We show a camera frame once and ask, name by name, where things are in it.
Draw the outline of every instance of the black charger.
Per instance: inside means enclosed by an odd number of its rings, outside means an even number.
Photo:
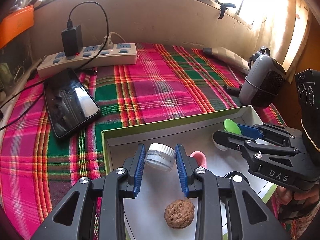
[[[67,29],[61,33],[63,49],[66,57],[78,55],[82,48],[81,25],[73,27],[72,21],[67,22]]]

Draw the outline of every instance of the tablecloth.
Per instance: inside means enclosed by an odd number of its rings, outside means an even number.
[[[0,155],[0,197],[17,231],[30,239],[52,208],[80,177],[106,175],[101,131],[241,106],[222,86],[238,87],[225,63],[198,49],[136,44],[136,65],[98,68],[80,80],[102,109],[102,117],[73,136],[56,141],[42,97],[8,127]],[[234,70],[244,82],[241,73]],[[39,81],[39,77],[26,86]],[[19,97],[12,121],[43,92],[42,85]],[[284,124],[273,105],[256,110],[263,122]],[[97,236],[96,217],[95,236]]]

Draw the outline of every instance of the orange box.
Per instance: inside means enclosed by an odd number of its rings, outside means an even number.
[[[0,23],[0,49],[34,25],[33,6],[8,15]]]

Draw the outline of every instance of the human hand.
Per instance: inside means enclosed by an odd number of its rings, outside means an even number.
[[[292,191],[284,187],[278,186],[276,192],[279,197],[279,201],[283,205],[287,205],[292,200]],[[316,203],[319,199],[319,185],[315,184],[311,190],[306,193],[295,192],[293,198],[295,200],[306,199],[304,207]]]

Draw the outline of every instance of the small plastic jar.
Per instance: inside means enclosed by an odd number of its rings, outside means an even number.
[[[153,143],[149,147],[144,162],[158,170],[171,171],[176,155],[174,149],[160,143]]]

